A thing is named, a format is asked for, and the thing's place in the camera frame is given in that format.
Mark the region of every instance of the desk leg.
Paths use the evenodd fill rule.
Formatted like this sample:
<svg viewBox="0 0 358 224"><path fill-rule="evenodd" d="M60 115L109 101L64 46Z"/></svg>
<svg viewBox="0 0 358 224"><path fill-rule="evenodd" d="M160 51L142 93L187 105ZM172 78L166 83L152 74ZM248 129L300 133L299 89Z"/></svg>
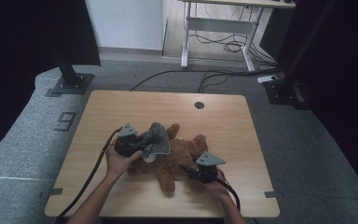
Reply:
<svg viewBox="0 0 358 224"><path fill-rule="evenodd" d="M245 48L242 49L243 57L245 58L246 65L248 66L249 72L254 72L255 71L255 67L253 65L252 58L251 58L251 55L249 53L249 50L250 50L250 48L252 46L252 43L253 43L253 41L255 39L255 32L257 31L257 26L258 26L258 23L260 22L260 18L261 18L261 14L263 13L263 9L264 9L263 7L260 7L258 9L256 19L255 19L254 25L252 27L252 31L248 35L248 39L246 41Z"/></svg>
<svg viewBox="0 0 358 224"><path fill-rule="evenodd" d="M186 21L185 21L185 42L183 43L182 47L182 68L187 68L187 59L188 59L188 24L190 23L190 9L191 9L191 3L188 3L187 6L187 15L186 15Z"/></svg>

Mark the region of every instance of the brown teddy bear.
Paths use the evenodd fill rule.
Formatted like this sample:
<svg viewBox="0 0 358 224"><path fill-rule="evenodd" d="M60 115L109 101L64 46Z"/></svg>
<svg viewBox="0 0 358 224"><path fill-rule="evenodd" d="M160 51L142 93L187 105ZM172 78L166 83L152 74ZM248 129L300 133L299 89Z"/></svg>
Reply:
<svg viewBox="0 0 358 224"><path fill-rule="evenodd" d="M173 124L167 129L171 146L170 155L157 155L155 160L150 163L141 159L133 161L128 169L129 175L155 173L161 189L166 192L174 192L175 178L187 176L180 166L186 165L197 169L194 160L201 156L203 152L208 151L205 135L198 134L193 140L178 139L175 137L179 129L179 124ZM188 183L196 192L201 192L204 189L202 184L194 180L188 179Z"/></svg>

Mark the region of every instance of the table top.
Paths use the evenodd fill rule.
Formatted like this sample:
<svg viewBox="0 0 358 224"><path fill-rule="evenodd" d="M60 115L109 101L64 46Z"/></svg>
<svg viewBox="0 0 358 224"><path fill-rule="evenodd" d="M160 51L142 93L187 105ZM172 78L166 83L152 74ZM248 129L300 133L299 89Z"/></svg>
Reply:
<svg viewBox="0 0 358 224"><path fill-rule="evenodd" d="M190 3L207 3L219 5L235 5L248 7L274 7L274 8L295 8L296 4L285 3L283 0L277 2L272 0L180 0L182 2Z"/></svg>
<svg viewBox="0 0 358 224"><path fill-rule="evenodd" d="M196 102L204 107L197 109ZM94 91L87 103L74 139L60 170L55 189L45 208L56 217L75 198L88 178L111 132L127 122L143 133L153 122L165 127L181 125L176 137L207 137L209 151L227 163L219 167L241 200L245 217L276 217L280 210L255 133L251 114L243 96L221 94ZM71 216L106 172L105 160L88 189L68 212ZM223 217L218 201L208 192L191 191L184 181L175 181L173 196L165 195L154 175L124 174L112 188L101 217Z"/></svg>

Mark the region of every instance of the forearm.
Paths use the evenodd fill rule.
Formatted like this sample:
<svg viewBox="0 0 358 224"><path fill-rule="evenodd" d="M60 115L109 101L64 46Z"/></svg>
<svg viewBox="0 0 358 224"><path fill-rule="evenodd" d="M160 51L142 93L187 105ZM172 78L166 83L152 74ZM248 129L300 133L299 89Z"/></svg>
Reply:
<svg viewBox="0 0 358 224"><path fill-rule="evenodd" d="M219 202L222 204L229 224L246 224L245 218L228 194L221 196Z"/></svg>
<svg viewBox="0 0 358 224"><path fill-rule="evenodd" d="M86 201L75 211L67 223L95 223L103 209L110 189L115 185L116 181L117 178L108 178L106 176Z"/></svg>

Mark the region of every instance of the human hand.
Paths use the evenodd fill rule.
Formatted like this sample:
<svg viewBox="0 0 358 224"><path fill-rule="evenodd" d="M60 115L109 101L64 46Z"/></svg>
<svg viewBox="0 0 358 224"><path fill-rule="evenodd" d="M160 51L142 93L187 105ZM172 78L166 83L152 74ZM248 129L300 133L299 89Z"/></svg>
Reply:
<svg viewBox="0 0 358 224"><path fill-rule="evenodd" d="M114 145L116 142L116 139L112 140L110 145ZM106 151L106 164L107 164L107 171L106 171L106 177L110 179L118 179L121 177L129 168L130 163L141 157L142 151L139 150L132 154L131 157L126 158L121 155L119 155L115 149L114 146L110 146Z"/></svg>
<svg viewBox="0 0 358 224"><path fill-rule="evenodd" d="M217 167L217 178L221 179L222 181L225 181L223 171ZM223 185L217 183L216 181L213 181L211 183L205 184L205 188L219 201L223 200L227 196L229 197L228 190Z"/></svg>

